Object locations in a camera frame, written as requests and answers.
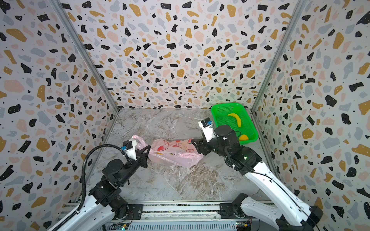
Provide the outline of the green plastic basket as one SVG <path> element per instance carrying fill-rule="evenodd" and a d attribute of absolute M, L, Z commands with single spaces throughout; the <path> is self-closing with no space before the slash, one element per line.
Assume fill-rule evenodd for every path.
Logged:
<path fill-rule="evenodd" d="M 214 118 L 216 127 L 221 125 L 229 125 L 237 135 L 247 135 L 249 140 L 240 141 L 241 145 L 249 144 L 258 140 L 258 132 L 255 128 L 247 110 L 243 105 L 238 103 L 218 104 L 211 107 L 211 113 Z M 230 113 L 236 113 L 241 118 L 242 126 L 237 126 L 236 119 L 228 116 Z"/>

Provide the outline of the orange fruit in basket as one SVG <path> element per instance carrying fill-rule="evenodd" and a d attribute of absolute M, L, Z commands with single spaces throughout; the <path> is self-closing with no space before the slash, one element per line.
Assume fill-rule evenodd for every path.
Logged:
<path fill-rule="evenodd" d="M 239 141 L 247 141 L 247 140 L 249 140 L 249 137 L 245 134 L 243 134 L 239 137 Z"/>

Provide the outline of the yellow banana in basket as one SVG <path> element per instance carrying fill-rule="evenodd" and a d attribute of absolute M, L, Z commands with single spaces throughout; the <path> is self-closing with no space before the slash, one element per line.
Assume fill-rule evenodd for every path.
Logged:
<path fill-rule="evenodd" d="M 241 122 L 241 118 L 239 117 L 239 115 L 237 115 L 236 113 L 230 113 L 230 114 L 228 114 L 228 116 L 231 116 L 231 117 L 235 118 L 236 122 L 237 122 L 237 126 L 239 128 L 241 128 L 242 122 Z"/>

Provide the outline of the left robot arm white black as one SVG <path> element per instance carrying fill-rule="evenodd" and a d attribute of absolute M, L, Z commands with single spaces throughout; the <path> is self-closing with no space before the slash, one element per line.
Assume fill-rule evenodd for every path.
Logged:
<path fill-rule="evenodd" d="M 103 177 L 90 191 L 87 191 L 86 167 L 89 157 L 98 149 L 114 148 L 126 158 L 110 161 L 103 169 Z M 140 168 L 147 168 L 151 147 L 136 149 L 133 140 L 125 141 L 122 147 L 102 144 L 93 148 L 82 165 L 82 195 L 79 205 L 50 228 L 51 231 L 93 231 L 114 218 L 129 218 L 127 201 L 120 196 L 121 188 L 129 184 L 129 179 Z"/>

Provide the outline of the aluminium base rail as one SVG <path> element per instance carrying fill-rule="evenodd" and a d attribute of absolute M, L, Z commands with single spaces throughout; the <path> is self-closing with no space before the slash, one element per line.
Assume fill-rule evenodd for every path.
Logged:
<path fill-rule="evenodd" d="M 282 212 L 269 201 L 248 200 L 246 214 L 235 215 L 231 202 L 132 202 L 128 214 L 115 218 L 109 207 L 84 208 L 70 220 L 77 208 L 68 204 L 59 223 L 61 231 L 261 231 L 278 230 L 276 219 Z"/>

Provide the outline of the pink plastic bag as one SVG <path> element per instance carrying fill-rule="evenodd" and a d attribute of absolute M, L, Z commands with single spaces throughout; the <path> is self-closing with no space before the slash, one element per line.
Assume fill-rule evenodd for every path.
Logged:
<path fill-rule="evenodd" d="M 199 154 L 190 139 L 167 141 L 157 139 L 150 145 L 148 158 L 157 164 L 191 168 L 201 161 Z"/>

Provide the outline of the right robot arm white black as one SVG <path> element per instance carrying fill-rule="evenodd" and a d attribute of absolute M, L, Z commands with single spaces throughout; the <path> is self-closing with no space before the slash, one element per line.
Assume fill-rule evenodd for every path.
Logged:
<path fill-rule="evenodd" d="M 215 128 L 208 118 L 198 125 L 203 138 L 191 141 L 197 152 L 204 156 L 211 152 L 221 156 L 228 167 L 257 185 L 274 204 L 269 206 L 240 193 L 228 209 L 220 211 L 222 216 L 252 216 L 279 231 L 319 229 L 322 210 L 308 205 L 289 191 L 253 149 L 240 145 L 236 132 L 229 125 Z"/>

